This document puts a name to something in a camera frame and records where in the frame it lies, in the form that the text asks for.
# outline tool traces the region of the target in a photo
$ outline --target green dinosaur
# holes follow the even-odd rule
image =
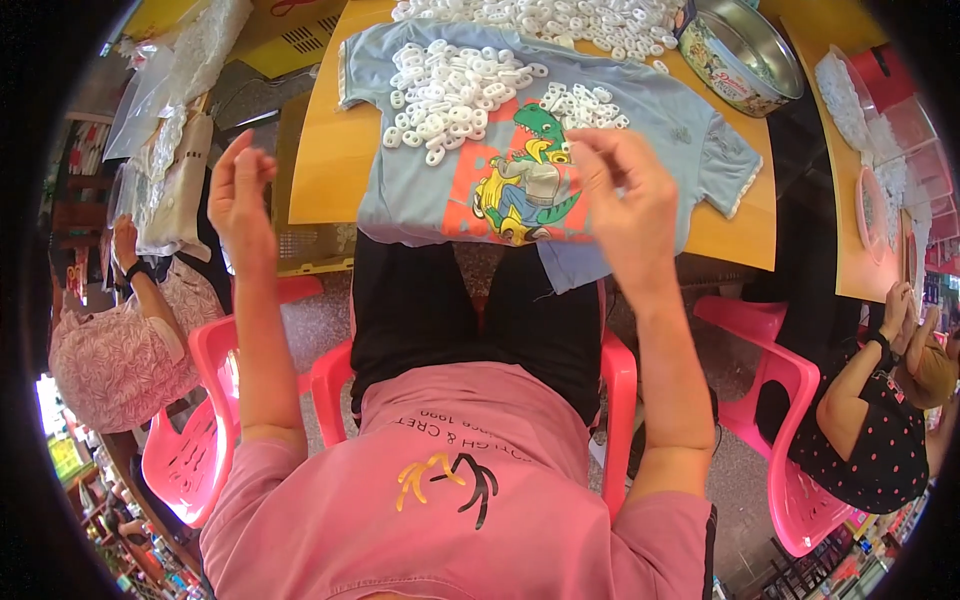
[[[557,117],[541,108],[539,104],[534,102],[515,112],[514,122],[537,138],[550,142],[549,146],[540,150],[540,162],[549,162],[546,153],[563,149],[563,143],[566,142],[564,128]],[[534,160],[534,158],[528,153],[516,152],[514,160]]]

